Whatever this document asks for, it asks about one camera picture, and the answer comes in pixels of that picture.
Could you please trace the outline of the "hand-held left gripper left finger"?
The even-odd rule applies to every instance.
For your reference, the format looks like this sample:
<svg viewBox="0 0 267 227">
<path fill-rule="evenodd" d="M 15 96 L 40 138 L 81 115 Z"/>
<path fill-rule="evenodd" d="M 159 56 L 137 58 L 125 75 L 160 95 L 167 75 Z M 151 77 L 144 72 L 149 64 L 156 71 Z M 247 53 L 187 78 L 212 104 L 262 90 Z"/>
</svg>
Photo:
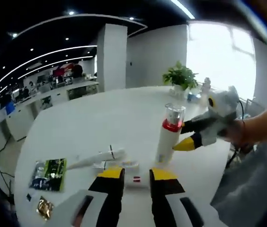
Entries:
<svg viewBox="0 0 267 227">
<path fill-rule="evenodd" d="M 111 167 L 97 175 L 87 190 L 77 192 L 73 227 L 116 227 L 122 209 L 125 169 Z"/>
</svg>

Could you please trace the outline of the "person's right hand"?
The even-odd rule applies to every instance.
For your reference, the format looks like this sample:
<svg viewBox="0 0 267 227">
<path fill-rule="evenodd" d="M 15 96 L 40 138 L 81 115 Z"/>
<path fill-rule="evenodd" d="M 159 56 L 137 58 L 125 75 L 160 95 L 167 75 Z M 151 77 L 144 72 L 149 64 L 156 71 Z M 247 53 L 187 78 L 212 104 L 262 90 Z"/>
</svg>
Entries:
<svg viewBox="0 0 267 227">
<path fill-rule="evenodd" d="M 244 144 L 245 122 L 240 119 L 235 119 L 222 131 L 221 139 L 230 142 L 237 147 Z"/>
</svg>

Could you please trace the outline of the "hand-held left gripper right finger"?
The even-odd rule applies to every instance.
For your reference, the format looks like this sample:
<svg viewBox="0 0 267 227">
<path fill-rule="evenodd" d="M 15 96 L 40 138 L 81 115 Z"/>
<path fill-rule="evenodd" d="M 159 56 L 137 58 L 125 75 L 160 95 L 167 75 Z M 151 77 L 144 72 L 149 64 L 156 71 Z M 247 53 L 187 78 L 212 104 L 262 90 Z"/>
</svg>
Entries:
<svg viewBox="0 0 267 227">
<path fill-rule="evenodd" d="M 150 169 L 151 211 L 157 227 L 203 227 L 205 221 L 172 172 Z"/>
</svg>

